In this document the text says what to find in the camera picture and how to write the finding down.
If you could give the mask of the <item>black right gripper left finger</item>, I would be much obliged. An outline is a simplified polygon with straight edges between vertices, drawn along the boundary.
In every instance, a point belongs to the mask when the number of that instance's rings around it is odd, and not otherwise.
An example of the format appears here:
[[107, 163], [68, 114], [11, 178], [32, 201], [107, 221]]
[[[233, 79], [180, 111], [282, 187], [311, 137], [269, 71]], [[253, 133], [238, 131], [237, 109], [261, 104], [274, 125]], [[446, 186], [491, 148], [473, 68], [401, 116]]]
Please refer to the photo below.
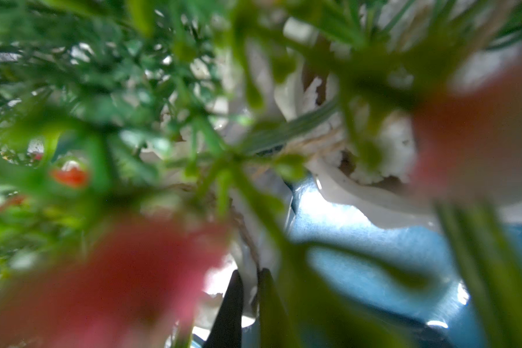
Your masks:
[[242, 314], [244, 285], [239, 271], [232, 273], [229, 286], [203, 348], [240, 348], [242, 346]]

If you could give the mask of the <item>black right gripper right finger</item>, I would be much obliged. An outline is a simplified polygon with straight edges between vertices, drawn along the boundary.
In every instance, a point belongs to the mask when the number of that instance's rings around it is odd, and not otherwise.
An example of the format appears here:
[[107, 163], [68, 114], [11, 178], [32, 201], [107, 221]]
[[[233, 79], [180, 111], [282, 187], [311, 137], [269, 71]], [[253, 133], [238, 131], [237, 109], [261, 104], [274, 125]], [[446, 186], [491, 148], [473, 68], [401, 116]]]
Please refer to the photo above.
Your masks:
[[260, 347], [301, 347], [268, 268], [258, 273]]

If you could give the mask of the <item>teal plastic tray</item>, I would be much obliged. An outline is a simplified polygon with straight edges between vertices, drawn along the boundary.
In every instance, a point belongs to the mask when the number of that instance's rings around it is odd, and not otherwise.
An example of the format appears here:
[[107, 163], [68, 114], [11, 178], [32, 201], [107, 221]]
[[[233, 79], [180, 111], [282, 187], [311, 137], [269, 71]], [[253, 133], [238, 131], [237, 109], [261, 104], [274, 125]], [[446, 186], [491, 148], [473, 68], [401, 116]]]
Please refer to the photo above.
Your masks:
[[413, 347], [522, 347], [522, 226], [506, 227], [489, 207], [442, 204], [439, 230], [385, 230], [356, 207], [330, 203], [311, 179], [258, 178], [288, 207], [293, 242], [315, 242], [308, 260], [335, 296], [303, 280], [320, 325], [306, 347], [377, 347], [394, 333]]

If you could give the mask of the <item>potted plant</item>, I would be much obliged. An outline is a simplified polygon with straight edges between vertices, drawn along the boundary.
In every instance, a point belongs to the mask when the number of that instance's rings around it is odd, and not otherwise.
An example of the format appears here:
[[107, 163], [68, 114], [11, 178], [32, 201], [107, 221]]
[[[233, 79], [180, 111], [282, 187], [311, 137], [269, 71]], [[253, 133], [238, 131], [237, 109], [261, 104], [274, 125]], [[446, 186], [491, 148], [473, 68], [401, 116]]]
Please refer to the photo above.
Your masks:
[[[213, 181], [229, 203], [236, 171], [192, 86], [194, 58], [212, 56], [220, 18], [237, 55], [264, 28], [263, 1], [0, 1], [0, 260], [41, 251], [43, 265], [5, 279], [0, 347], [155, 347], [190, 329], [208, 271], [231, 240], [228, 218], [199, 217]], [[142, 207], [176, 191], [143, 161], [143, 142], [169, 139], [169, 98], [186, 112], [175, 129], [202, 134], [211, 172], [182, 213]]]

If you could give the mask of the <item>white pot green plant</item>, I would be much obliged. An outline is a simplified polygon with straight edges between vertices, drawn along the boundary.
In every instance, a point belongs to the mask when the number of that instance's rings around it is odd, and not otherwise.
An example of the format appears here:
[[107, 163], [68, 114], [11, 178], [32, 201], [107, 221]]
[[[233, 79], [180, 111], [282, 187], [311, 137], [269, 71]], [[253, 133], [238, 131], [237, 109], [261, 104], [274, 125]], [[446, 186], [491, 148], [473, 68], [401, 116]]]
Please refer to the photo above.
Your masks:
[[239, 43], [271, 45], [286, 122], [246, 138], [253, 152], [310, 139], [375, 224], [439, 227], [493, 347], [522, 347], [522, 267], [504, 224], [522, 209], [522, 57], [462, 90], [469, 60], [522, 41], [522, 1], [244, 2]]

